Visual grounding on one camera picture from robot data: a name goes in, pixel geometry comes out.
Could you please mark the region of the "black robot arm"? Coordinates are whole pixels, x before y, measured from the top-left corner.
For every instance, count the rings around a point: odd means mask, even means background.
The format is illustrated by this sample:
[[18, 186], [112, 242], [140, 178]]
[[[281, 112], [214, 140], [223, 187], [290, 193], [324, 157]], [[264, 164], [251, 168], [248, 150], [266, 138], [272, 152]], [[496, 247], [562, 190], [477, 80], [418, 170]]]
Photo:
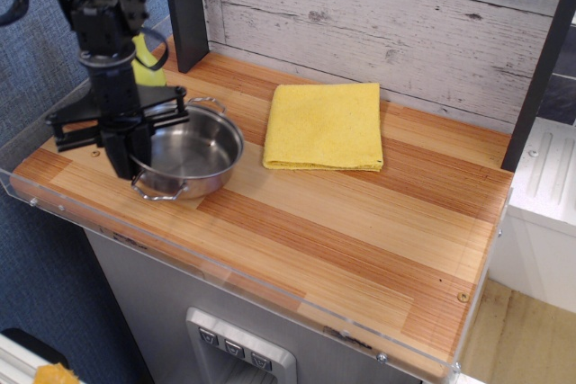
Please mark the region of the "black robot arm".
[[[130, 180], [148, 165], [158, 129], [186, 122], [181, 87], [139, 85], [134, 37], [148, 19], [146, 0], [58, 0], [76, 34], [78, 60], [89, 75], [88, 93], [48, 115], [57, 149], [97, 145], [118, 177]], [[29, 0], [14, 0], [1, 16], [7, 26], [24, 17]]]

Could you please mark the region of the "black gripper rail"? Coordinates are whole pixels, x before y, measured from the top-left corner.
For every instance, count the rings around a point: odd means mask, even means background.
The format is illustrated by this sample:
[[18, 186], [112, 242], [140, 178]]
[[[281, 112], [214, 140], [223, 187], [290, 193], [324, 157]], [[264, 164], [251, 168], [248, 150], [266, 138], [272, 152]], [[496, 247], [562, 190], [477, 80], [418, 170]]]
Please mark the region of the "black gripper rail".
[[152, 158], [152, 137], [158, 129], [186, 122], [186, 89], [182, 86], [136, 87], [124, 101], [102, 102], [94, 90], [46, 118], [53, 129], [57, 149], [104, 147], [112, 168], [124, 180], [132, 178], [141, 164]]

